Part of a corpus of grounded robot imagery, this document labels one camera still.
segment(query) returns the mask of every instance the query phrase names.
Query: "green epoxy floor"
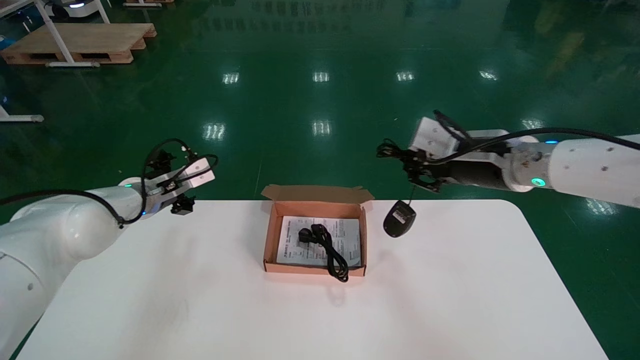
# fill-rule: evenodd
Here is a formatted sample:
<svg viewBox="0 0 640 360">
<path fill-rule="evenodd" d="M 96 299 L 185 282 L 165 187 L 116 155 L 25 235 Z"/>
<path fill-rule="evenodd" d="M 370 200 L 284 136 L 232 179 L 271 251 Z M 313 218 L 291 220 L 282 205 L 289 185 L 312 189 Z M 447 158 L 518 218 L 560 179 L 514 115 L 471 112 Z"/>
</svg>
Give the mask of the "green epoxy floor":
<svg viewBox="0 0 640 360">
<path fill-rule="evenodd" d="M 145 21 L 141 10 L 108 11 Z M 375 148 L 407 143 L 436 108 L 467 129 L 640 132 L 639 15 L 589 1 L 177 0 L 148 10 L 158 36 L 130 65 L 1 66 L 7 109 L 45 122 L 0 126 L 0 188 L 114 185 L 155 143 L 179 137 L 221 159 L 199 199 L 261 199 L 272 183 L 406 198 L 401 165 Z M 239 81 L 224 84 L 231 73 Z M 639 210 L 544 190 L 415 197 L 515 203 L 609 358 L 637 359 Z"/>
</svg>

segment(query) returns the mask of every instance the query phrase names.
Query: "white robotic arm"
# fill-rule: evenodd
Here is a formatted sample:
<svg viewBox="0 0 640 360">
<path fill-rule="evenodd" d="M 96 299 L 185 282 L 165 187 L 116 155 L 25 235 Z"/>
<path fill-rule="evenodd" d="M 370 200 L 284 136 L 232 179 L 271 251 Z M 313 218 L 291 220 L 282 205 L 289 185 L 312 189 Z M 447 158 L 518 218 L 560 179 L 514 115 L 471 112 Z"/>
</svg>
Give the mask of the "white robotic arm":
<svg viewBox="0 0 640 360">
<path fill-rule="evenodd" d="M 89 191 L 110 209 L 87 197 L 59 195 L 25 206 L 0 226 L 0 360 L 9 359 L 71 270 L 126 230 L 122 219 L 140 215 L 144 220 L 169 205 L 179 215 L 193 210 L 193 198 L 184 192 L 215 178 L 217 158 L 210 166 L 206 157 L 188 151 L 190 162 L 175 171 L 170 170 L 170 154 L 153 151 L 147 163 L 154 170 L 147 179 L 153 178 L 144 187 L 134 177 L 120 186 Z"/>
<path fill-rule="evenodd" d="M 539 187 L 640 208 L 640 135 L 606 136 L 616 143 L 597 138 L 540 143 L 505 130 L 466 132 L 439 111 L 435 118 L 422 118 L 407 150 L 389 141 L 378 147 L 379 157 L 400 159 L 417 186 L 432 192 L 452 183 L 514 192 Z"/>
</svg>

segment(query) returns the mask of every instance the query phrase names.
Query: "computer mouse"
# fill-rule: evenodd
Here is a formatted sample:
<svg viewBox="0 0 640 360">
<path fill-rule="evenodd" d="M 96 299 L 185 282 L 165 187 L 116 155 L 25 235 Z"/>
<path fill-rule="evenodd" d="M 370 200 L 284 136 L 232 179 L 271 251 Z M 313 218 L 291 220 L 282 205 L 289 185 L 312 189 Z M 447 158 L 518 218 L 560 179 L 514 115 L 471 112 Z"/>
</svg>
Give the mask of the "computer mouse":
<svg viewBox="0 0 640 360">
<path fill-rule="evenodd" d="M 398 200 L 389 210 L 385 221 L 382 222 L 382 227 L 389 236 L 397 238 L 411 229 L 414 220 L 415 211 L 409 204 Z"/>
</svg>

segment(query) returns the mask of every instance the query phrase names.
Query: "white table leg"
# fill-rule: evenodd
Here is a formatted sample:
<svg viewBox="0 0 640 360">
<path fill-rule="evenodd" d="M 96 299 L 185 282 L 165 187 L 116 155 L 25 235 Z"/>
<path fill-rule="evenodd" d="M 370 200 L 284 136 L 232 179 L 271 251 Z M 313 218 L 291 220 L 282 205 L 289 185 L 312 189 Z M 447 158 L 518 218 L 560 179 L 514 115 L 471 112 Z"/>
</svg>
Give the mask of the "white table leg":
<svg viewBox="0 0 640 360">
<path fill-rule="evenodd" d="M 58 29 L 56 29 L 56 26 L 53 24 L 53 21 L 51 21 L 51 19 L 47 15 L 47 12 L 44 10 L 44 6 L 42 6 L 42 2 L 40 2 L 40 0 L 34 0 L 34 3 L 36 4 L 36 8 L 38 9 L 38 12 L 42 16 L 42 20 L 44 20 L 44 24 L 47 26 L 47 29 L 49 29 L 49 32 L 51 33 L 51 36 L 53 36 L 53 39 L 56 41 L 56 44 L 58 45 L 58 48 L 60 48 L 60 51 L 62 52 L 62 55 L 65 57 L 65 60 L 66 60 L 66 62 L 54 61 L 52 63 L 48 63 L 47 66 L 51 66 L 51 67 L 55 67 L 55 66 L 64 66 L 64 67 L 98 67 L 98 66 L 100 66 L 100 64 L 95 63 L 95 62 L 75 61 L 73 59 L 73 57 L 71 57 L 71 53 L 69 52 L 69 49 L 67 49 L 67 46 L 65 45 L 64 40 L 62 40 L 62 37 L 60 36 L 60 33 L 58 33 Z"/>
<path fill-rule="evenodd" d="M 43 122 L 42 115 L 9 115 L 6 110 L 0 106 L 0 122 Z"/>
<path fill-rule="evenodd" d="M 96 5 L 98 6 L 98 12 L 100 13 L 100 16 L 102 17 L 102 21 L 105 24 L 111 24 L 111 22 L 109 21 L 109 17 L 107 16 L 107 13 L 104 11 L 104 6 L 102 5 L 102 0 L 94 0 L 96 1 Z"/>
</svg>

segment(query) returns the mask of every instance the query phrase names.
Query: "open cardboard box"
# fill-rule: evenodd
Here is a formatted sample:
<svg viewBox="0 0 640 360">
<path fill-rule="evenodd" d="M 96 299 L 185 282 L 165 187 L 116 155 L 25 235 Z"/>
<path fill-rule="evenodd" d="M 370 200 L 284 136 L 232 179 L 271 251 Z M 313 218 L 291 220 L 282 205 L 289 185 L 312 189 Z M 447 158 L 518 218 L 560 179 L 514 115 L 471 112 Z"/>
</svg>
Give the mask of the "open cardboard box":
<svg viewBox="0 0 640 360">
<path fill-rule="evenodd" d="M 326 267 L 276 263 L 282 217 L 356 218 L 360 223 L 360 266 L 349 268 L 350 276 L 364 276 L 367 268 L 367 219 L 362 204 L 373 196 L 361 186 L 341 188 L 315 185 L 268 185 L 263 196 L 273 200 L 264 246 L 264 270 L 288 274 L 328 275 Z"/>
</svg>

